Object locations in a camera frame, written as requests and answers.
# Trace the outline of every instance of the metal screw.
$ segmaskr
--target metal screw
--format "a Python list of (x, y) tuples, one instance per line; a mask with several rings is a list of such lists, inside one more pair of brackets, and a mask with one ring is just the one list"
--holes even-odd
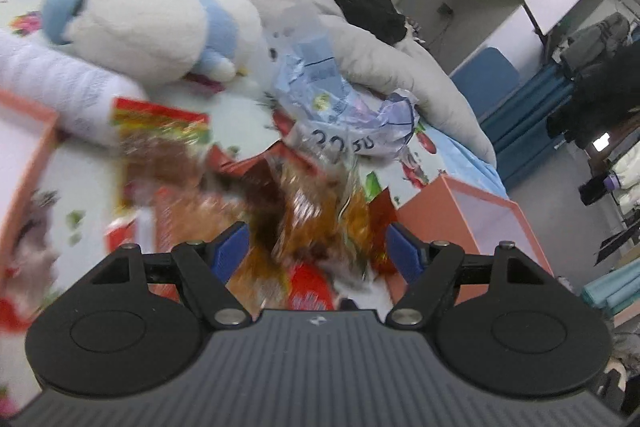
[(422, 320), (422, 314), (411, 308), (400, 308), (391, 313), (391, 320), (399, 326), (415, 326)]
[(237, 326), (242, 324), (246, 318), (246, 314), (242, 310), (236, 308), (225, 308), (216, 312), (214, 317), (216, 322), (225, 326)]

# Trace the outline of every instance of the bed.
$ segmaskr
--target bed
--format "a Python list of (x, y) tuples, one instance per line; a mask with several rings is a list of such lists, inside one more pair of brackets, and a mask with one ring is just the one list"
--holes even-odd
[[(0, 0), (0, 28), (48, 44), (40, 31), (41, 2)], [(232, 148), (238, 160), (262, 153), (280, 139), (271, 109), (256, 96), (251, 74), (222, 92), (203, 93), (201, 89), (180, 82), (153, 93), (152, 99), (207, 112), (212, 141), (222, 148)], [(244, 115), (242, 121), (237, 120), (237, 114)], [(507, 197), (494, 166), (424, 120), (408, 149), (410, 153), (403, 158), (364, 159), (359, 165), (363, 183), (388, 187), (396, 206), (409, 201), (443, 172), (496, 196)], [(116, 159), (106, 150), (73, 137), (62, 141), (54, 152), (40, 183), (43, 190), (56, 190), (60, 197), (50, 230), (52, 246), (61, 253), (56, 263), (54, 294), (69, 288), (107, 254), (104, 233), (113, 217), (117, 172)], [(68, 222), (71, 214), (82, 216), (74, 229)], [(386, 285), (380, 280), (372, 282), (366, 291), (350, 296), (362, 307), (377, 309), (381, 317), (392, 305)], [(23, 407), (39, 390), (24, 357), (23, 343), (24, 332), (9, 335), (0, 331), (0, 390), (7, 386), (8, 395), (18, 407)]]

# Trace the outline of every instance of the blue ear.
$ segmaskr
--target blue ear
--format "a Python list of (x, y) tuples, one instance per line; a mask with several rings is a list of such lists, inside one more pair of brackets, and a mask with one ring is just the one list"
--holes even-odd
[(68, 44), (63, 34), (68, 22), (78, 13), (82, 0), (44, 0), (40, 11), (42, 31), (54, 44)]

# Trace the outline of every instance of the orange box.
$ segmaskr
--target orange box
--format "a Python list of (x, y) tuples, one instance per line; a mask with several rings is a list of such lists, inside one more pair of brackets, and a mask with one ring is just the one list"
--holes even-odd
[(58, 114), (0, 89), (0, 283), (56, 138)]
[[(449, 241), (460, 245), (466, 253), (493, 255), (500, 241), (514, 241), (530, 259), (553, 275), (517, 203), (446, 174), (400, 207), (398, 221), (425, 243)], [(386, 282), (393, 302), (398, 302), (404, 295), (406, 282), (400, 274), (387, 277)], [(458, 302), (482, 295), (486, 289), (486, 285), (462, 286)]]

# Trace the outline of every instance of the plush toy head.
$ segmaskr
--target plush toy head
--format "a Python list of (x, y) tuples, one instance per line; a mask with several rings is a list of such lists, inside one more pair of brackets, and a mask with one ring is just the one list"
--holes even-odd
[(190, 71), (228, 82), (262, 33), (248, 0), (45, 0), (42, 29), (83, 60), (147, 87)]

